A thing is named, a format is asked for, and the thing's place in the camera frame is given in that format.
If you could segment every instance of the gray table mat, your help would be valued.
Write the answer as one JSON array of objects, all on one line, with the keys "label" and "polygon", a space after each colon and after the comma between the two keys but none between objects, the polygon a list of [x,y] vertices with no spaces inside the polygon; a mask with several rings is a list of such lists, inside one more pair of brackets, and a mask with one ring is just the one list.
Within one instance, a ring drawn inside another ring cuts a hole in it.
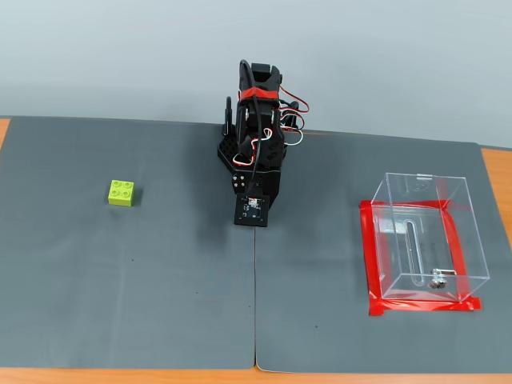
[{"label": "gray table mat", "polygon": [[[385,172],[464,176],[490,272],[483,310],[368,315],[358,204]],[[512,372],[512,256],[476,144],[307,135],[288,150],[269,226],[256,229],[263,370]]]},{"label": "gray table mat", "polygon": [[[248,369],[254,230],[220,126],[14,118],[0,153],[0,366]],[[134,206],[109,206],[112,179]]]}]

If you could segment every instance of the transparent acrylic box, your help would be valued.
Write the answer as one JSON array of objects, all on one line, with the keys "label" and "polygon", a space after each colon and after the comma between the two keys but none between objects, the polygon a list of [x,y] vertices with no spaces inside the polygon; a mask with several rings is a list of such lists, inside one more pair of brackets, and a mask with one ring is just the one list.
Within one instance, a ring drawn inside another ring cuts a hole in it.
[{"label": "transparent acrylic box", "polygon": [[371,209],[382,298],[461,302],[489,280],[465,178],[386,174]]}]

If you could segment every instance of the wooden table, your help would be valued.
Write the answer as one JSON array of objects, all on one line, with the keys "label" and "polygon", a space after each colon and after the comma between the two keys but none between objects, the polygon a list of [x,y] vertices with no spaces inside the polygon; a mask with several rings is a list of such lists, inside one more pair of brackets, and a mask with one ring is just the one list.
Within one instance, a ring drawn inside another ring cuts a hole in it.
[{"label": "wooden table", "polygon": [[[0,119],[0,145],[9,125]],[[509,240],[512,241],[512,151],[482,150],[487,171]],[[84,370],[57,368],[0,368],[0,384],[203,384],[228,382],[324,383],[511,383],[512,374],[274,374],[251,370]]]}]

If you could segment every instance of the metal object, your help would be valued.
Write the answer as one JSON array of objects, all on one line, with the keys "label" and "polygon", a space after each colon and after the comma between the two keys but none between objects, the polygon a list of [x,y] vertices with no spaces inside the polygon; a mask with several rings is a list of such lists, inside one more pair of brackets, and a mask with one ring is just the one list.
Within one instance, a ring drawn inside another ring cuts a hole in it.
[{"label": "metal object", "polygon": [[457,274],[454,270],[440,270],[439,268],[432,269],[432,281],[429,283],[429,287],[433,290],[441,290],[446,287],[448,281],[444,276],[454,276]]}]

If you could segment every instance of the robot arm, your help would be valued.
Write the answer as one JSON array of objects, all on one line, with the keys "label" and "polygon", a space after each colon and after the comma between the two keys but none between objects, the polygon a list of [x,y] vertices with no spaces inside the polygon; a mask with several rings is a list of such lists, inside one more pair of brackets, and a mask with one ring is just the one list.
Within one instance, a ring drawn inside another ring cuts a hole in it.
[{"label": "robot arm", "polygon": [[218,145],[218,156],[232,175],[237,225],[267,226],[286,156],[283,129],[299,131],[297,117],[302,119],[299,112],[306,112],[299,111],[297,102],[282,107],[281,82],[282,76],[275,66],[250,66],[242,60],[235,124],[231,99],[226,100],[224,138]]}]

